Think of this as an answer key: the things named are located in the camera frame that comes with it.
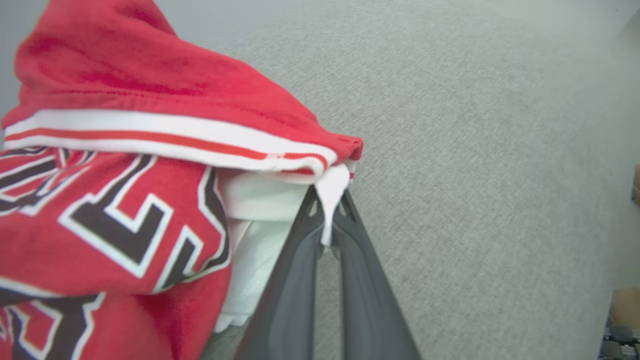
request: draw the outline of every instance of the striped trim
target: striped trim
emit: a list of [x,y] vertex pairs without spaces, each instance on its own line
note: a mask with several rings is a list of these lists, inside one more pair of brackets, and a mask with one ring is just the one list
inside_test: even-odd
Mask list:
[[312,183],[336,153],[219,120],[120,110],[42,110],[6,128],[6,149],[33,145],[137,152],[207,165],[293,173]]

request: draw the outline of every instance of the gray carpet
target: gray carpet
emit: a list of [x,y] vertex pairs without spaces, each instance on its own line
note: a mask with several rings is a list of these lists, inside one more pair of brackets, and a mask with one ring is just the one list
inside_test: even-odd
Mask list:
[[[158,3],[364,138],[352,194],[425,359],[597,356],[612,287],[640,283],[639,57],[614,41],[640,4]],[[339,359],[336,265],[320,262],[317,359]]]

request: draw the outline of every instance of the black object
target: black object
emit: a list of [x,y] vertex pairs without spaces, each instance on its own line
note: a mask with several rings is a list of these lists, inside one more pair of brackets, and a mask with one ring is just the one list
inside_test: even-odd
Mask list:
[[[333,217],[342,270],[344,360],[420,360],[411,332],[347,190]],[[302,202],[235,360],[312,360],[322,204]]]

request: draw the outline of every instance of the gray textured fabric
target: gray textured fabric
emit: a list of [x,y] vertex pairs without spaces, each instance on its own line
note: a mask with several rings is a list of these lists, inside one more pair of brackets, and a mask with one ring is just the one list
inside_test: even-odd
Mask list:
[[[44,2],[19,3],[7,49]],[[186,40],[364,138],[352,194],[425,359],[596,357],[611,288],[640,282],[639,57],[611,41],[637,3],[158,3]],[[338,359],[336,262],[319,266],[316,358]],[[230,359],[242,333],[202,358]]]

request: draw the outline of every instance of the clothing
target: clothing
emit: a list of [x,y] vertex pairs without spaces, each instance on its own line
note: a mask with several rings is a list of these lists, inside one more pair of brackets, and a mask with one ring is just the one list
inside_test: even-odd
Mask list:
[[218,330],[255,309],[302,190],[362,153],[247,64],[181,41],[151,0],[52,0],[16,75],[2,358],[196,359],[223,305]]

